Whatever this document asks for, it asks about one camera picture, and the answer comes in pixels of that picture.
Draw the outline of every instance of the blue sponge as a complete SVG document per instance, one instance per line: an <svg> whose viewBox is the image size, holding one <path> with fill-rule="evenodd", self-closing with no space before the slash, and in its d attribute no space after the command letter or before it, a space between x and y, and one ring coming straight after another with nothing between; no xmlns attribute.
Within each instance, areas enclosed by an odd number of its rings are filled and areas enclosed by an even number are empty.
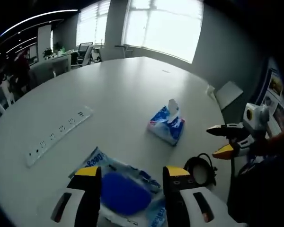
<svg viewBox="0 0 284 227"><path fill-rule="evenodd" d="M130 178L108 173L102 178L101 202L122 215L141 211L151 202L151 194Z"/></svg>

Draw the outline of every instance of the window blind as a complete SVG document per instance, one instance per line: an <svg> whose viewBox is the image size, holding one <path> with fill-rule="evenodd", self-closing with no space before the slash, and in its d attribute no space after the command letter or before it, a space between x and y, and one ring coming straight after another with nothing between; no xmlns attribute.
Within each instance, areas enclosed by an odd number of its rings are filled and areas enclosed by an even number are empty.
<svg viewBox="0 0 284 227"><path fill-rule="evenodd" d="M81 10L78 23L76 45L93 42L103 44L110 0L103 0Z"/></svg>
<svg viewBox="0 0 284 227"><path fill-rule="evenodd" d="M192 62L201 32L199 0L132 0L123 43Z"/></svg>

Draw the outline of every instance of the desk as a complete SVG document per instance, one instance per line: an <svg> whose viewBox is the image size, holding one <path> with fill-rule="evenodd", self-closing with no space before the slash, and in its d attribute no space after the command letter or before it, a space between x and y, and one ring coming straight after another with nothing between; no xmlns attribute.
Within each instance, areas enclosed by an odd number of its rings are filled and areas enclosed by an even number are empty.
<svg viewBox="0 0 284 227"><path fill-rule="evenodd" d="M0 118L0 205L17 226L36 226L40 201L66 186L68 175L96 146L162 183L163 166L184 166L190 157L211 154L227 142L205 131L223 124L218 103L206 95L207 85L146 57L88 65L41 84ZM186 120L176 147L146 131L148 121L171 98ZM85 105L94 115L27 168L25 153L33 142ZM230 162L212 161L218 168L213 192L226 201Z"/></svg>

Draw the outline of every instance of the round table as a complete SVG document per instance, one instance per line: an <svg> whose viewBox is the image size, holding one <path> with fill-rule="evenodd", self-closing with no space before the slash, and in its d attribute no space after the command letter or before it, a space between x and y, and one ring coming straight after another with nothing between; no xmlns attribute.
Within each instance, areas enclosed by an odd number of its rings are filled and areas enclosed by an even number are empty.
<svg viewBox="0 0 284 227"><path fill-rule="evenodd" d="M36 226L40 201L67 185L68 175L96 146L109 157L148 172L162 183L165 165L184 166L200 153L227 143L206 129L223 124L208 83L172 65L139 57L105 61L64 73L27 93L0 118L0 206L17 226ZM151 132L148 121L174 98L186 120L172 147ZM25 154L76 108L94 110L32 167ZM218 168L212 188L226 201L230 162L212 158Z"/></svg>

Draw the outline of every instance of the electrical outlet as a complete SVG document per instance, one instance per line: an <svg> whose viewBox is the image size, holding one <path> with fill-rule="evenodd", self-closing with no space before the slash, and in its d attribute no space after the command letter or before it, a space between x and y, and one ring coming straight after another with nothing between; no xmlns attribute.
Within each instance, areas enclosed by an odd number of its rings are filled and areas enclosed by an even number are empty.
<svg viewBox="0 0 284 227"><path fill-rule="evenodd" d="M45 152L47 152L55 143L61 140L67 133L77 127L93 114L88 107L83 107L75 114L71 115L68 120L60 122L53 130L49 130L43 138L36 144L35 148L26 153L27 166L31 167Z"/></svg>

